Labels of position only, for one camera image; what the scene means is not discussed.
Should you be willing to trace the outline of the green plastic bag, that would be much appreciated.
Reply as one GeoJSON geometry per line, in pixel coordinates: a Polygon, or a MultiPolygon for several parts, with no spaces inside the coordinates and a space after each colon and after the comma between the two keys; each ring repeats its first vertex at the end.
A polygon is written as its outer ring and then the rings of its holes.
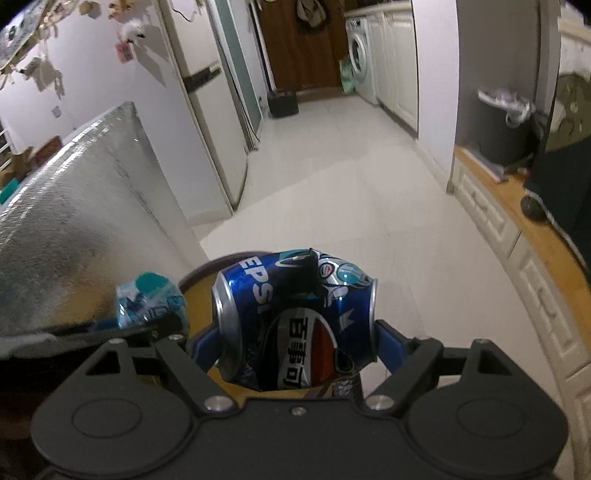
{"type": "Polygon", "coordinates": [[[341,78],[342,92],[346,95],[356,91],[355,80],[353,80],[353,66],[349,57],[339,60],[339,77],[341,78]]]}

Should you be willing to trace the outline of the white fluffy sheep toy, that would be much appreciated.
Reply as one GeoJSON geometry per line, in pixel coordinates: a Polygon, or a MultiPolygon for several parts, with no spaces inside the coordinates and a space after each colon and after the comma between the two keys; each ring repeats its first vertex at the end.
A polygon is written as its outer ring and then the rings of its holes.
{"type": "Polygon", "coordinates": [[[122,40],[133,44],[138,39],[145,37],[145,27],[140,19],[131,19],[122,25],[122,40]]]}

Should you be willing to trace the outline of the hanging bag on door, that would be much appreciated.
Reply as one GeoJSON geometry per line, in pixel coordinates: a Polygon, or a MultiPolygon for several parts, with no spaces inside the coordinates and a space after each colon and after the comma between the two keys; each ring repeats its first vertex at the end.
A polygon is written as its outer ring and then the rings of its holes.
{"type": "Polygon", "coordinates": [[[329,12],[321,0],[297,0],[295,2],[295,18],[301,26],[315,29],[328,22],[329,12]]]}

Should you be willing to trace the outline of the white refrigerator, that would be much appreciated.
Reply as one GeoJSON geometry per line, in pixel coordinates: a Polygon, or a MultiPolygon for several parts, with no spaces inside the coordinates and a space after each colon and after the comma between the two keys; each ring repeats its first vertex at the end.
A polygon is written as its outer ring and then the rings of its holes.
{"type": "Polygon", "coordinates": [[[231,209],[242,198],[245,133],[204,1],[159,3],[182,83],[231,209]]]}

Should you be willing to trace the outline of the black bin by door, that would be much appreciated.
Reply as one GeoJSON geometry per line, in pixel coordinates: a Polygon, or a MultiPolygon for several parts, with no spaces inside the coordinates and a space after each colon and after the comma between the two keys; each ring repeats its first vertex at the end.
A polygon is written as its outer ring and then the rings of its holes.
{"type": "Polygon", "coordinates": [[[276,119],[298,113],[297,94],[294,90],[271,90],[267,93],[270,116],[276,119]]]}

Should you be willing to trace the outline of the yellow round trash bin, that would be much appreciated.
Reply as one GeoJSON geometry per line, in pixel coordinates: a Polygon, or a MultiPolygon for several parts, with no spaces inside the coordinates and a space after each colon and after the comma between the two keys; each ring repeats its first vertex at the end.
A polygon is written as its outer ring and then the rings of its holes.
{"type": "MultiPolygon", "coordinates": [[[[189,337],[197,335],[213,322],[211,287],[216,279],[217,273],[226,267],[238,263],[238,261],[256,255],[263,255],[263,252],[245,251],[218,257],[192,270],[180,280],[178,287],[186,301],[189,337]]],[[[360,374],[356,374],[345,380],[335,381],[329,386],[270,392],[256,392],[225,382],[216,367],[212,367],[207,375],[217,385],[228,392],[229,396],[235,399],[239,406],[245,405],[246,400],[253,398],[288,400],[345,398],[353,400],[356,404],[363,402],[363,387],[360,374]]]]}

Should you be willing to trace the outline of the white kitchen cabinets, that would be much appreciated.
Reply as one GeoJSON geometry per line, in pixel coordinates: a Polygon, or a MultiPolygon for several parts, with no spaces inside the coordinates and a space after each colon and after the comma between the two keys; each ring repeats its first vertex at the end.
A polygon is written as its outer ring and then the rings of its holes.
{"type": "Polygon", "coordinates": [[[378,102],[415,133],[419,126],[419,80],[412,7],[368,16],[378,102]]]}

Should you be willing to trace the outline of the grey bin with white bag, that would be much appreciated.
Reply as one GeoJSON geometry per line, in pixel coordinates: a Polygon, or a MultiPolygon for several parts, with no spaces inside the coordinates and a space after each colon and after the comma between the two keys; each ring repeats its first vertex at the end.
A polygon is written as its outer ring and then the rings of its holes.
{"type": "Polygon", "coordinates": [[[480,154],[502,167],[530,159],[539,145],[535,104],[506,89],[480,88],[477,97],[483,125],[474,142],[480,154]]]}

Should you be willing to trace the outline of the white cabinet with wooden top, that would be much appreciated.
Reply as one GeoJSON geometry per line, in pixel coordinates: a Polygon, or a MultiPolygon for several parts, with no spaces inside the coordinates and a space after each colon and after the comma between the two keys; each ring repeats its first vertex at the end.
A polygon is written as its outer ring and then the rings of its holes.
{"type": "Polygon", "coordinates": [[[525,217],[523,179],[498,182],[463,147],[454,151],[453,192],[503,264],[553,370],[570,427],[574,474],[590,476],[590,286],[548,223],[525,217]]]}

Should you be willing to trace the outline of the teal white wrapper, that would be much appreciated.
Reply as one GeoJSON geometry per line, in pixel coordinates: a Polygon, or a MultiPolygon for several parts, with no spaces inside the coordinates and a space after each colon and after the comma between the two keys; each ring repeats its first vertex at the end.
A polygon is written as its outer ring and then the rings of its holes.
{"type": "Polygon", "coordinates": [[[115,289],[120,329],[147,327],[162,321],[173,333],[187,333],[186,299],[167,277],[145,272],[115,289]]]}

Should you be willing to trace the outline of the crushed blue Pepsi can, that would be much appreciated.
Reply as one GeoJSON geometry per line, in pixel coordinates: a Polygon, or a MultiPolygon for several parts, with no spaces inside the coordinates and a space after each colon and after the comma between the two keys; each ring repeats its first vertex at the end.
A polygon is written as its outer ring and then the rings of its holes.
{"type": "Polygon", "coordinates": [[[250,255],[211,288],[224,381],[256,391],[317,387],[376,361],[378,283],[313,248],[250,255]]]}

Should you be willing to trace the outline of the black round object on cabinet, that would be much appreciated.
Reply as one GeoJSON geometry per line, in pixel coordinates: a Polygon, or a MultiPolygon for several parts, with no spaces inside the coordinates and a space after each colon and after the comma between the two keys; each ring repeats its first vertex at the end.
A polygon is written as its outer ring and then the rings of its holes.
{"type": "Polygon", "coordinates": [[[521,199],[520,207],[523,215],[533,222],[545,222],[547,219],[543,205],[530,195],[521,199]]]}

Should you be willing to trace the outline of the pink hanging card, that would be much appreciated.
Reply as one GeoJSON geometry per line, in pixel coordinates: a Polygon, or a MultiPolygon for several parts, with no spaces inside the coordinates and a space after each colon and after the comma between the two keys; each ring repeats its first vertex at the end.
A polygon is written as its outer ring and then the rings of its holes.
{"type": "Polygon", "coordinates": [[[134,59],[130,43],[120,41],[115,44],[115,51],[120,63],[124,64],[134,59]]]}

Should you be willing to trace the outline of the black cardboard box on cabinet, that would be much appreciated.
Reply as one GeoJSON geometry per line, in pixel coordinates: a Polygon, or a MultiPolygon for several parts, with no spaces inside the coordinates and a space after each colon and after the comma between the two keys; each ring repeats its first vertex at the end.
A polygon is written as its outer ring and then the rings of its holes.
{"type": "Polygon", "coordinates": [[[544,151],[524,184],[590,274],[590,81],[558,77],[544,151]]]}

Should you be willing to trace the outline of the dark brown entrance door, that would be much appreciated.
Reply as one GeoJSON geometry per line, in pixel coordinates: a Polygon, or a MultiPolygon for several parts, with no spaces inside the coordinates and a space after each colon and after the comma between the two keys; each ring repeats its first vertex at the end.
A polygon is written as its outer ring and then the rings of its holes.
{"type": "Polygon", "coordinates": [[[345,12],[348,1],[259,1],[256,6],[266,56],[277,90],[342,87],[339,61],[349,52],[345,12]],[[322,6],[327,18],[311,27],[298,6],[322,6]]]}

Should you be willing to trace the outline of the white front-load washing machine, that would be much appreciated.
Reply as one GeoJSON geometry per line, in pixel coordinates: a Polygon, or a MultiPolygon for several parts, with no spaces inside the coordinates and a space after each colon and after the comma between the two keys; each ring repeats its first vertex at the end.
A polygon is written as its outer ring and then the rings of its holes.
{"type": "Polygon", "coordinates": [[[352,17],[346,19],[345,24],[349,42],[349,61],[353,68],[353,86],[363,100],[377,105],[369,22],[366,17],[352,17]]]}

